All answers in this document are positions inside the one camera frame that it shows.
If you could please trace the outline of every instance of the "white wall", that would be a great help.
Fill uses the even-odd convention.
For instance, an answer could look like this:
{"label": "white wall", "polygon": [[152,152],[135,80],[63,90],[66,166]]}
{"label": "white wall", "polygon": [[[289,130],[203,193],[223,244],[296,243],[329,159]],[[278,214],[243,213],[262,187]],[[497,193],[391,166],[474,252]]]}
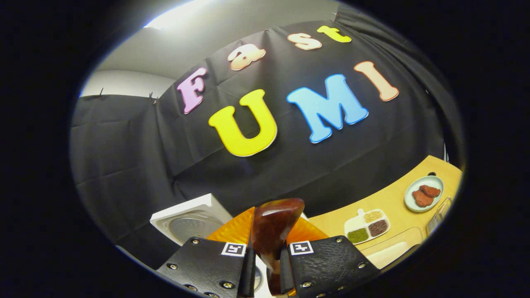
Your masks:
{"label": "white wall", "polygon": [[80,97],[87,95],[119,94],[149,97],[160,97],[167,88],[175,82],[174,79],[146,73],[131,71],[99,71],[92,74],[86,81]]}

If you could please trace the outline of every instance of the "white sectioned tray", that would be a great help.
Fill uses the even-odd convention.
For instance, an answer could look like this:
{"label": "white sectioned tray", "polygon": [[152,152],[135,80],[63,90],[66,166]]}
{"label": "white sectioned tray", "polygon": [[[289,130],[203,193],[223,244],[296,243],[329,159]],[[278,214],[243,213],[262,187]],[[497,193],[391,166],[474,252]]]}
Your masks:
{"label": "white sectioned tray", "polygon": [[[374,213],[374,212],[380,212],[381,217],[378,217],[377,219],[367,222],[366,218],[370,215],[370,213]],[[366,241],[370,241],[373,238],[379,237],[390,230],[390,221],[388,220],[388,217],[386,217],[386,214],[381,209],[373,209],[373,210],[368,211],[367,213],[364,213],[362,209],[359,209],[357,210],[357,214],[358,214],[357,216],[350,218],[344,223],[344,236],[346,236],[347,238],[349,232],[356,231],[359,229],[365,229],[366,234],[368,235],[368,238],[360,242],[355,242],[354,244],[360,244]],[[369,228],[370,225],[378,221],[381,221],[381,220],[384,220],[386,222],[386,225],[387,225],[386,230],[383,233],[380,233],[376,236],[372,236],[372,234],[370,233],[370,228]]]}
{"label": "white sectioned tray", "polygon": [[[422,185],[438,188],[440,190],[440,194],[434,198],[434,200],[432,201],[432,204],[430,204],[429,206],[425,206],[425,207],[418,206],[416,204],[416,200],[414,200],[414,197],[412,196],[412,192],[420,189],[420,186]],[[424,212],[436,206],[436,204],[438,203],[438,201],[440,201],[440,198],[442,197],[443,194],[444,194],[443,181],[436,176],[425,176],[425,177],[422,177],[414,181],[407,188],[407,191],[405,192],[405,205],[411,211]]]}

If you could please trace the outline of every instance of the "brown object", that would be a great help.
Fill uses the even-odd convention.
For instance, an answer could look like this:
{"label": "brown object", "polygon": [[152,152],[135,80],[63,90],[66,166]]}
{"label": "brown object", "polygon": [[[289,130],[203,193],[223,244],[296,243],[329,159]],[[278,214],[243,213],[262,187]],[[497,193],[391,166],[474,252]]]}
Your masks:
{"label": "brown object", "polygon": [[254,211],[250,239],[254,251],[267,265],[267,281],[273,296],[284,294],[280,290],[280,252],[303,211],[304,201],[299,198],[271,201]]}
{"label": "brown object", "polygon": [[422,193],[424,193],[430,198],[436,198],[440,194],[440,190],[438,188],[430,187],[427,185],[420,186],[420,190]]}
{"label": "brown object", "polygon": [[432,204],[432,201],[434,201],[433,198],[430,198],[428,196],[426,196],[423,191],[421,190],[416,190],[416,191],[413,191],[412,192],[412,196],[414,197],[414,200],[416,200],[416,205],[420,206],[420,207],[427,207],[429,206],[430,204]]}

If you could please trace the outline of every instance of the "screw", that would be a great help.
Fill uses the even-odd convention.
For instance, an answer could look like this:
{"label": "screw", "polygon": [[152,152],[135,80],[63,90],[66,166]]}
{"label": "screw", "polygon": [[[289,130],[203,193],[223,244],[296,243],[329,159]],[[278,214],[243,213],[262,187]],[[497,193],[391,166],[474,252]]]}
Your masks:
{"label": "screw", "polygon": [[234,288],[234,284],[233,283],[229,283],[229,282],[226,282],[226,283],[223,283],[223,288]]}
{"label": "screw", "polygon": [[301,287],[303,288],[307,288],[307,287],[312,287],[314,284],[312,282],[304,282]]}

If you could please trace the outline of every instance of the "black fabric backdrop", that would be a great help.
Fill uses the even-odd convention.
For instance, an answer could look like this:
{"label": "black fabric backdrop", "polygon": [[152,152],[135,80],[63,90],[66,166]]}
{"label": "black fabric backdrop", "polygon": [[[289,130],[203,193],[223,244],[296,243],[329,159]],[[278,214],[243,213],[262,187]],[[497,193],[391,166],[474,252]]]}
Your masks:
{"label": "black fabric backdrop", "polygon": [[[444,141],[448,146],[458,142],[452,137],[460,123],[442,76],[389,28],[344,7],[339,15],[335,22],[271,28],[233,42],[190,69],[156,105],[123,95],[80,98],[70,136],[74,180],[109,239],[158,268],[178,248],[149,224],[162,209],[211,192],[232,215],[265,201],[300,197],[305,214],[315,216],[379,191],[429,154],[443,158]],[[317,33],[322,25],[338,28],[352,42]],[[287,40],[301,32],[322,42],[322,48],[304,51]],[[246,43],[266,55],[241,71],[230,70],[228,54]],[[365,60],[400,90],[397,98],[381,101],[368,78],[353,70]],[[176,86],[201,66],[208,69],[202,77],[203,102],[184,115]],[[333,128],[330,138],[312,144],[302,113],[286,96],[300,87],[325,96],[324,80],[333,74],[346,77],[369,116],[342,130]],[[232,105],[243,135],[257,135],[252,113],[239,105],[256,89],[265,91],[277,138],[254,156],[233,156],[208,119]],[[460,153],[449,154],[458,160]]]}

